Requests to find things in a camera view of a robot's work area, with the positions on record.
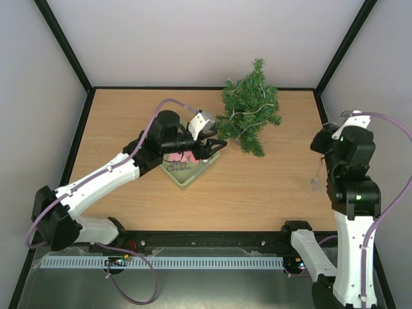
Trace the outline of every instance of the green pine branch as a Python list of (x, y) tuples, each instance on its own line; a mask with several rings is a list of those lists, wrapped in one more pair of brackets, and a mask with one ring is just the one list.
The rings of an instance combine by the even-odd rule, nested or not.
[(253, 71), (244, 79), (226, 81), (221, 92), (225, 112), (216, 116), (218, 137), (240, 139), (242, 151), (255, 156), (265, 155), (258, 134), (268, 123), (275, 126), (281, 123), (281, 117), (277, 115), (277, 89), (266, 85), (264, 65), (262, 58), (256, 58)]

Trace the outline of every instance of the plastic tray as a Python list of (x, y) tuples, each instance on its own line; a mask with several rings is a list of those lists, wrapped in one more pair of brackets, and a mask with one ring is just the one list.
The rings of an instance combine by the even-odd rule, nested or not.
[(200, 160), (198, 163), (192, 162), (163, 162), (162, 169), (173, 180), (181, 190), (185, 190), (194, 182), (199, 176), (205, 172), (219, 157), (219, 151), (210, 157), (207, 162)]

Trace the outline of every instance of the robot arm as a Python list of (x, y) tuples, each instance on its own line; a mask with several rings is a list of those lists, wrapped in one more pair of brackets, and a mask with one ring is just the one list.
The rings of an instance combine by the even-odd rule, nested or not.
[[(339, 127), (326, 124), (315, 136), (311, 150), (324, 155), (327, 193), (332, 201), (338, 233), (337, 269), (318, 245), (312, 229), (301, 221), (287, 221), (283, 230), (302, 257), (311, 277), (317, 309), (361, 308), (361, 253), (366, 231), (380, 216), (380, 191), (366, 173), (375, 150), (369, 116), (342, 114)], [(373, 248), (374, 234), (370, 248)], [(366, 308), (376, 308), (373, 288), (373, 250), (366, 263)]]
[(212, 129), (213, 124), (214, 119), (210, 114), (199, 111), (185, 129), (177, 113), (159, 112), (137, 153), (133, 154), (143, 131), (114, 159), (91, 174), (55, 191), (47, 186), (38, 190), (32, 221), (35, 221), (47, 206), (61, 199), (37, 226), (52, 250), (62, 250), (76, 242), (99, 242), (105, 245), (112, 243), (124, 229), (115, 218), (99, 220), (83, 217), (81, 214), (120, 185), (135, 180), (162, 164), (164, 154), (192, 151), (195, 159), (210, 158), (227, 144), (214, 139), (202, 142), (203, 139), (217, 134), (217, 131)]

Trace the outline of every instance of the purple cable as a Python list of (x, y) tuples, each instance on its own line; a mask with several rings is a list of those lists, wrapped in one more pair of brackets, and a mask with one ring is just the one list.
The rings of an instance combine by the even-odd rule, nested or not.
[[(186, 105), (186, 104), (184, 104), (184, 103), (181, 103), (180, 101), (177, 101), (177, 100), (175, 100), (175, 99), (173, 99), (173, 98), (165, 98), (163, 101), (161, 101), (161, 103), (159, 103), (159, 105), (157, 106), (157, 108), (156, 108), (155, 111), (153, 112), (153, 115), (152, 115), (152, 117), (150, 118), (150, 121), (149, 121), (149, 123), (147, 124), (147, 127), (145, 128), (145, 130), (144, 130), (144, 132), (143, 132), (143, 135), (142, 135), (141, 139), (139, 140), (139, 143), (137, 144), (135, 150), (133, 150), (133, 152), (132, 152), (126, 159), (124, 159), (123, 161), (121, 161), (121, 162), (119, 162), (119, 163), (117, 163), (117, 164), (112, 165), (112, 169), (115, 169), (115, 168), (117, 168), (117, 167), (119, 167), (119, 166), (122, 166), (122, 165), (125, 164), (127, 161), (129, 161), (132, 157), (134, 157), (134, 155), (137, 154), (137, 152), (138, 152), (139, 149), (140, 149), (140, 146), (143, 144), (143, 141), (146, 139), (147, 132), (149, 131), (149, 129), (150, 129), (152, 123), (153, 123), (153, 120), (156, 118), (157, 114), (159, 114), (160, 109), (162, 108), (162, 106), (163, 106), (165, 103), (167, 103), (167, 102), (176, 103), (176, 104), (180, 105), (181, 107), (183, 107), (183, 108), (185, 108), (185, 109), (188, 109), (189, 111), (193, 112), (194, 114), (197, 114), (197, 113), (198, 113), (198, 111), (196, 111), (194, 108), (192, 108), (192, 107), (190, 107), (190, 106), (188, 106), (188, 105)], [(93, 179), (99, 177), (100, 175), (103, 175), (103, 174), (106, 173), (106, 172), (108, 172), (108, 170), (107, 170), (107, 169), (103, 169), (103, 170), (101, 170), (100, 172), (91, 175), (89, 178), (86, 178), (85, 180), (83, 180), (82, 182), (80, 182), (80, 183), (78, 183), (76, 186), (74, 186), (71, 191), (72, 191), (72, 192), (75, 192), (75, 191), (79, 190), (83, 185), (86, 185), (88, 182), (90, 182), (90, 181), (92, 181)], [(26, 246), (27, 246), (28, 248), (30, 248), (30, 249), (38, 248), (38, 247), (41, 247), (41, 246), (47, 244), (46, 241), (43, 241), (43, 242), (41, 242), (41, 243), (32, 245), (32, 244), (30, 243), (30, 238), (31, 238), (32, 234), (35, 232), (35, 230), (36, 230), (36, 228), (37, 228), (37, 225), (38, 225), (39, 222), (44, 218), (44, 216), (45, 216), (54, 206), (56, 206), (58, 203), (60, 203), (63, 199), (67, 198), (68, 196), (69, 196), (69, 195), (68, 195), (67, 193), (64, 193), (60, 198), (56, 199), (56, 200), (53, 201), (49, 206), (47, 206), (47, 207), (40, 213), (40, 215), (34, 220), (32, 226), (29, 228), (29, 231), (28, 231), (27, 237), (26, 237)]]
[[(395, 120), (394, 118), (380, 114), (380, 113), (357, 113), (356, 116), (371, 116), (371, 117), (376, 117), (376, 118), (381, 118), (384, 120), (387, 120), (391, 122), (392, 124), (396, 125), (399, 129), (401, 129), (407, 137), (412, 141), (412, 132), (403, 124), (401, 124), (398, 120)], [(410, 190), (412, 186), (412, 176), (409, 178), (409, 181), (407, 182), (406, 186), (404, 189), (399, 193), (399, 195), (393, 200), (392, 203), (388, 206), (387, 209), (385, 209), (380, 217), (373, 222), (371, 227), (368, 229), (368, 231), (365, 234), (365, 238), (363, 240), (363, 247), (364, 249), (362, 250), (362, 256), (361, 256), (361, 267), (360, 267), (360, 295), (363, 297), (366, 297), (366, 248), (368, 247), (369, 239), (373, 233), (373, 231), (378, 227), (378, 225), (382, 222), (383, 219), (385, 219), (388, 214), (399, 204), (399, 201), (406, 195), (406, 193)], [(361, 301), (362, 304), (362, 309), (366, 309), (366, 302)]]
[(115, 263), (110, 263), (108, 266), (108, 269), (106, 270), (106, 274), (108, 275), (107, 278), (110, 279), (110, 281), (115, 285), (115, 288), (117, 289), (117, 291), (119, 292), (119, 294), (126, 300), (129, 301), (132, 304), (138, 304), (138, 305), (144, 305), (144, 304), (150, 304), (153, 301), (155, 301), (156, 297), (157, 297), (157, 293), (159, 291), (159, 277), (155, 271), (155, 269), (153, 268), (152, 264), (149, 262), (148, 259), (146, 259), (143, 254), (139, 254), (127, 249), (121, 249), (121, 248), (115, 248), (115, 247), (109, 247), (106, 245), (103, 245), (102, 243), (96, 243), (96, 245), (105, 248), (105, 249), (109, 249), (109, 250), (114, 250), (114, 251), (119, 251), (119, 252), (124, 252), (124, 253), (128, 253), (128, 254), (132, 254), (133, 256), (137, 256), (140, 259), (142, 259), (144, 261), (144, 263), (146, 263), (146, 265), (151, 269), (153, 277), (154, 277), (154, 292), (152, 297), (150, 297), (150, 299), (148, 301), (135, 301), (134, 299), (130, 298), (129, 296), (127, 296), (122, 289), (120, 289), (120, 287), (117, 285), (116, 281), (113, 279), (112, 275), (110, 274), (110, 267)]
[(293, 277), (293, 278), (300, 278), (300, 277), (310, 277), (310, 274), (304, 274), (304, 270), (302, 270), (302, 272), (300, 274), (291, 274), (290, 272), (288, 272), (287, 269), (283, 269), (283, 272), (288, 275), (289, 278)]
[(327, 241), (330, 241), (330, 240), (333, 239), (333, 238), (337, 238), (337, 235), (328, 236), (328, 237), (322, 239), (320, 242), (318, 242), (318, 244), (319, 244), (319, 246), (320, 246), (320, 245), (322, 245), (323, 243), (326, 243)]

